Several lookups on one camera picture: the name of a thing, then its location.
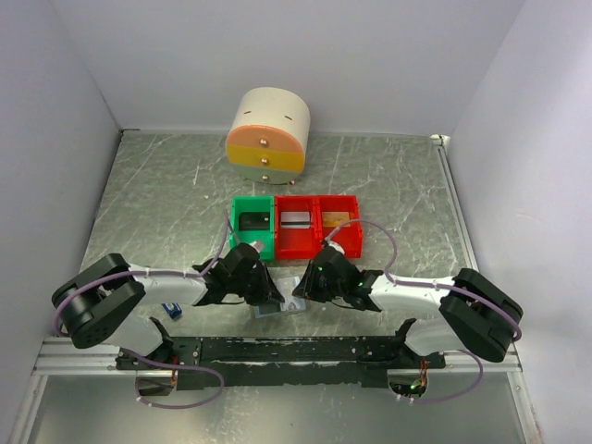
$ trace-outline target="table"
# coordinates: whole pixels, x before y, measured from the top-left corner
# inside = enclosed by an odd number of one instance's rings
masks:
[[[430,138],[311,136],[300,179],[274,186],[238,177],[222,135],[136,131],[123,136],[82,267],[119,252],[138,265],[187,268],[215,251],[222,210],[232,196],[323,193],[356,194],[363,217],[395,232],[399,258],[393,270],[400,276],[448,276],[476,267],[444,151]],[[390,254],[386,236],[364,227],[358,265],[381,267]],[[276,263],[272,274],[298,276],[304,266]],[[254,320],[244,305],[183,308],[179,322],[160,306],[141,310],[161,319],[173,336],[391,335],[418,315],[314,303],[304,314]],[[486,366],[477,390],[445,406],[410,407],[387,389],[354,385],[244,387],[227,388],[216,402],[180,413],[134,402],[133,376],[110,365],[117,349],[95,349],[86,355],[67,340],[45,342],[31,381],[37,419],[30,420],[29,442],[485,443],[525,442],[536,434],[514,348],[505,363]],[[461,356],[447,362],[453,367],[430,377],[429,395],[453,392],[475,377],[475,365]],[[175,396],[195,401],[207,393]]]

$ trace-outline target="black object in green bin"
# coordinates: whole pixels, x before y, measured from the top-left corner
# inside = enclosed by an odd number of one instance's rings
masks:
[[[239,215],[239,231],[267,231],[269,230],[269,213],[263,211],[249,211]]]

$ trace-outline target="white wall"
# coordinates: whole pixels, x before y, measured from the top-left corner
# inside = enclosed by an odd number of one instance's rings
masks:
[[[277,86],[312,130],[450,134],[523,0],[51,0],[122,128],[227,130]]]
[[[0,442],[80,266],[117,129],[45,0],[0,6]]]
[[[482,270],[524,307],[549,443],[592,440],[592,2],[528,0],[452,135]]]

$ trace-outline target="purple cable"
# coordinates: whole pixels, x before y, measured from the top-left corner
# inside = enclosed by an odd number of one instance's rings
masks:
[[[475,379],[475,381],[473,381],[471,383],[470,386],[468,386],[467,388],[463,388],[462,390],[457,391],[456,393],[452,393],[451,395],[442,396],[440,398],[431,398],[431,399],[427,399],[427,400],[423,400],[421,398],[419,400],[415,400],[413,398],[409,398],[408,396],[402,396],[402,395],[401,396],[403,398],[405,398],[406,400],[409,400],[413,404],[436,404],[438,402],[446,402],[446,401],[454,400],[456,398],[460,398],[462,395],[466,395],[469,391],[475,389],[481,383],[481,380],[483,379],[483,364],[481,363],[479,358],[477,358],[473,353],[471,353],[468,350],[458,350],[458,352],[468,354],[473,359],[475,359],[475,362],[477,363],[477,365],[479,365],[479,374],[477,375],[477,378]]]
[[[204,400],[197,401],[192,404],[167,405],[167,404],[161,404],[159,402],[150,402],[150,401],[146,400],[140,394],[140,379],[141,378],[136,378],[135,388],[136,388],[136,396],[138,397],[137,401],[141,402],[142,404],[145,404],[149,407],[156,407],[158,409],[184,410],[184,409],[192,409],[193,407],[199,407],[200,405],[207,404],[208,402],[215,400],[218,396],[220,396],[222,394],[222,390],[224,389],[224,377],[219,372],[214,370],[213,368],[201,367],[200,365],[163,364],[163,363],[158,363],[157,361],[153,361],[152,359],[145,358],[145,357],[139,355],[138,353],[136,353],[135,351],[131,351],[131,350],[127,350],[127,349],[121,349],[121,350],[127,352],[128,354],[130,354],[131,356],[133,356],[137,360],[142,361],[143,363],[146,363],[149,365],[153,365],[155,367],[166,368],[169,370],[190,370],[190,371],[194,371],[194,372],[209,373],[210,375],[214,375],[215,377],[217,377],[220,381],[220,385],[218,386],[216,393],[214,393],[212,396],[209,396],[208,398],[205,398]]]
[[[150,274],[153,276],[179,276],[181,278],[201,278],[202,276],[204,276],[216,264],[216,261],[220,257],[220,254],[222,254],[222,250],[224,250],[224,245],[226,245],[226,238],[228,237],[228,227],[229,227],[229,225],[228,225],[228,211],[227,210],[224,210],[224,215],[225,215],[225,226],[226,226],[225,230],[224,230],[224,238],[222,238],[222,242],[220,243],[220,246],[218,247],[216,254],[214,254],[214,257],[212,257],[212,260],[210,261],[210,263],[200,273],[185,273],[185,272],[178,271],[178,270],[153,270],[153,271],[150,271]],[[62,312],[64,311],[64,309],[72,302],[72,300],[74,298],[76,298],[77,296],[81,295],[84,291],[94,289],[95,287],[103,285],[106,282],[110,282],[112,280],[125,278],[128,276],[145,276],[145,275],[146,275],[146,272],[141,271],[141,270],[122,271],[120,273],[115,273],[113,275],[101,277],[100,279],[96,279],[95,281],[93,281],[89,284],[83,285],[82,287],[80,287],[79,289],[74,291],[72,294],[68,295],[67,298],[64,299],[64,301],[62,301],[55,309],[53,322],[52,322],[52,327],[54,328],[54,333],[59,337],[69,338],[69,334],[62,333],[62,330],[59,327],[60,316],[62,315]]]
[[[367,219],[352,219],[352,220],[348,220],[347,222],[343,222],[341,225],[339,225],[338,227],[335,227],[333,229],[333,231],[331,231],[328,236],[325,238],[326,241],[330,241],[331,238],[333,236],[335,236],[338,231],[340,229],[342,229],[343,227],[345,227],[347,224],[350,224],[351,222],[360,222],[360,223],[364,223],[364,224],[369,224],[369,225],[373,225],[374,227],[380,228],[382,231],[384,231],[388,238],[390,239],[390,242],[392,243],[392,247],[393,247],[393,254],[392,257],[390,258],[390,261],[388,261],[388,263],[385,266],[384,269],[384,273],[385,273],[385,278],[387,278],[387,280],[395,285],[403,285],[403,286],[407,286],[407,287],[422,287],[422,288],[437,288],[437,289],[443,289],[443,290],[451,290],[457,293],[461,293],[464,296],[468,296],[471,299],[474,299],[477,302],[481,302],[483,303],[486,307],[490,308],[491,310],[493,310],[494,312],[496,312],[498,315],[500,315],[501,317],[504,318],[504,320],[510,324],[510,326],[512,326],[513,330],[514,330],[514,338],[513,340],[520,340],[520,338],[522,337],[522,330],[520,329],[520,327],[518,326],[518,323],[516,321],[513,320],[513,318],[507,314],[506,312],[504,312],[503,310],[501,310],[497,305],[495,305],[493,302],[488,301],[487,299],[485,299],[483,296],[480,296],[476,293],[473,293],[472,291],[469,291],[467,289],[462,289],[459,287],[454,287],[453,285],[448,285],[448,284],[439,284],[439,283],[431,283],[431,282],[415,282],[415,281],[410,281],[410,280],[404,280],[404,279],[399,279],[397,277],[393,277],[390,273],[389,273],[389,268],[395,263],[395,259],[397,259],[397,242],[395,241],[395,238],[393,237],[392,234],[390,234],[390,232],[387,230],[387,228],[384,225],[379,224],[378,222],[375,222],[374,220],[367,220]]]

